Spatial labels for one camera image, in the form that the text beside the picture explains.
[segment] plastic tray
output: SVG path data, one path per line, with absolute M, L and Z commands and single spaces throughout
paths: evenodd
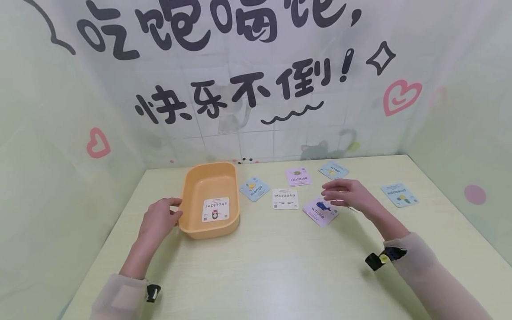
M 229 197 L 229 219 L 202 222 L 207 199 Z M 187 173 L 180 210 L 180 230 L 193 239 L 209 239 L 232 233 L 240 223 L 237 170 L 228 162 L 201 164 Z

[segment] blue card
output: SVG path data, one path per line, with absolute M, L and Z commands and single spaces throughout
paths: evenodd
M 270 190 L 270 187 L 260 179 L 253 177 L 250 178 L 241 188 L 240 192 L 243 193 L 250 201 L 256 202 L 265 193 Z
M 334 161 L 329 161 L 318 169 L 331 180 L 341 179 L 349 173 L 349 170 Z
M 389 200 L 399 208 L 419 203 L 419 200 L 403 183 L 385 185 L 380 189 L 382 189 L 386 196 L 388 196 Z

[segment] wall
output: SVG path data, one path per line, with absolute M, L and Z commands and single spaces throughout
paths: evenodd
M 318 0 L 48 0 L 44 9 L 155 168 L 401 153 L 446 60 L 470 43 L 461 34 L 495 2 L 322 11 Z M 251 76 L 261 78 L 248 86 L 254 95 L 237 95 Z
M 34 8 L 2 1 L 0 29 L 0 310 L 57 319 L 145 166 Z M 94 127 L 110 147 L 92 148 L 99 158 L 87 152 Z
M 512 264 L 512 18 L 481 40 L 439 91 L 408 154 Z

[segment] flashcard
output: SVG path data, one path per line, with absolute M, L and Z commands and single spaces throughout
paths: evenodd
M 311 219 L 313 219 L 320 227 L 327 226 L 339 214 L 336 209 L 324 198 L 319 197 L 309 202 L 302 209 Z
M 382 191 L 397 207 L 407 207 L 419 203 L 419 200 L 407 189 L 403 183 L 385 185 Z
M 292 189 L 273 189 L 272 207 L 276 210 L 298 210 L 298 193 Z
M 349 170 L 334 161 L 329 161 L 318 169 L 331 180 L 341 179 L 349 173 Z
M 288 169 L 285 173 L 290 187 L 311 184 L 311 177 L 306 168 Z
M 240 192 L 243 193 L 250 201 L 256 202 L 265 193 L 270 190 L 270 187 L 256 177 L 250 178 L 241 188 Z
M 203 222 L 229 219 L 229 198 L 207 199 L 203 202 Z

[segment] wavy line drawing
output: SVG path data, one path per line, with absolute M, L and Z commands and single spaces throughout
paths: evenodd
M 292 112 L 290 112 L 290 113 L 289 113 L 286 117 L 284 117 L 284 118 L 281 118 L 281 117 L 275 116 L 275 117 L 274 117 L 272 120 L 270 120 L 270 121 L 261 120 L 261 123 L 262 123 L 262 124 L 273 124 L 273 123 L 274 123 L 274 122 L 276 122 L 276 121 L 286 121 L 286 120 L 290 119 L 290 118 L 291 118 L 291 116 L 301 116 L 301 115 L 305 114 L 305 113 L 306 113 L 306 111 L 308 111 L 308 110 L 318 110 L 318 109 L 320 109 L 320 108 L 322 107 L 322 105 L 324 105 L 324 102 L 323 102 L 323 101 L 322 101 L 322 102 L 320 102 L 320 104 L 319 104 L 319 105 L 317 105 L 317 106 L 310 106 L 309 104 L 307 104 L 307 105 L 306 105 L 306 107 L 304 108 L 304 110 L 303 110 L 302 112 L 300 112 L 300 113 L 299 113 L 299 112 L 296 112 L 296 111 L 292 111 Z
M 34 0 L 23 0 L 23 1 L 25 1 L 26 3 L 28 3 L 29 5 L 34 7 L 45 19 L 46 24 L 48 25 L 48 28 L 50 29 L 50 33 L 51 33 L 50 41 L 53 44 L 56 44 L 63 48 L 66 48 L 72 55 L 75 55 L 76 51 L 75 51 L 75 49 L 73 49 L 73 47 L 69 43 L 57 39 L 57 34 L 55 33 L 55 27 L 53 26 L 53 22 L 50 20 L 50 17 L 48 17 L 46 12 L 36 2 L 34 2 Z

